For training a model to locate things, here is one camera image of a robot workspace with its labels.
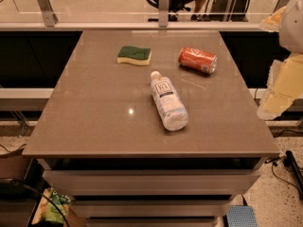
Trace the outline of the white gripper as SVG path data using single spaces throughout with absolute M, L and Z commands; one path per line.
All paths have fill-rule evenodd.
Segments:
M 274 60 L 257 115 L 263 120 L 281 116 L 303 94 L 303 0 L 290 0 L 286 7 L 265 18 L 259 28 L 279 32 L 279 43 L 292 53 L 284 61 Z

